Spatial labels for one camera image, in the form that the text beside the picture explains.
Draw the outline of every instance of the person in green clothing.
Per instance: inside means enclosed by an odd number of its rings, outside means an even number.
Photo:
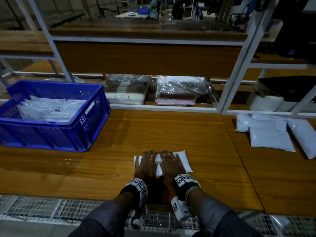
[[[150,18],[152,19],[158,19],[159,13],[158,13],[158,0],[151,0],[151,3],[147,6],[147,8],[150,10]]]

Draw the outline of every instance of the blue plastic crate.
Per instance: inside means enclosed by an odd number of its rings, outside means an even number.
[[[84,152],[92,146],[110,113],[102,85],[21,80],[7,91],[12,99],[0,106],[0,144],[6,146]],[[87,101],[69,122],[22,120],[16,106],[30,95]],[[93,107],[85,114],[92,102]]]
[[[148,8],[138,8],[139,15],[150,15],[150,10]]]

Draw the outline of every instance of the wristband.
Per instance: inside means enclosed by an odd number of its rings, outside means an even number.
[[[179,200],[185,201],[185,194],[188,190],[190,190],[193,186],[201,187],[196,179],[194,179],[191,175],[188,174],[180,174],[177,175],[173,181],[174,189],[177,193]]]
[[[126,186],[121,190],[120,194],[124,192],[131,192],[134,197],[132,201],[132,208],[138,209],[145,205],[148,189],[147,185],[142,179],[132,179]]]

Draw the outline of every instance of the person in black clothing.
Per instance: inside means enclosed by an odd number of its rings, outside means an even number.
[[[173,0],[172,16],[176,20],[182,20],[184,8],[181,0]]]
[[[141,204],[140,196],[143,195],[139,194],[144,190],[143,188],[147,188],[147,192],[143,192],[150,196],[156,188],[154,184],[158,165],[158,162],[155,162],[156,155],[157,152],[153,153],[152,150],[145,151],[140,164],[138,164],[137,157],[135,179],[128,183],[116,198],[104,202],[92,211],[68,237],[124,236],[128,213],[131,208]],[[179,199],[185,195],[190,212],[199,220],[201,231],[195,233],[194,236],[262,237],[254,228],[240,219],[230,207],[206,194],[198,182],[185,173],[178,155],[174,156],[171,151],[164,150],[163,152],[160,151],[160,157],[162,161],[159,162],[159,165],[163,172],[164,181],[173,183]],[[141,186],[142,190],[138,192],[135,185]]]

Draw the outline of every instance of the person's left hand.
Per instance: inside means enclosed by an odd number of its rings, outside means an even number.
[[[134,178],[139,178],[142,180],[144,180],[146,176],[149,178],[155,178],[158,166],[158,162],[155,161],[156,156],[157,152],[153,153],[153,150],[145,151],[140,164],[138,163],[139,156],[137,156],[135,160]]]

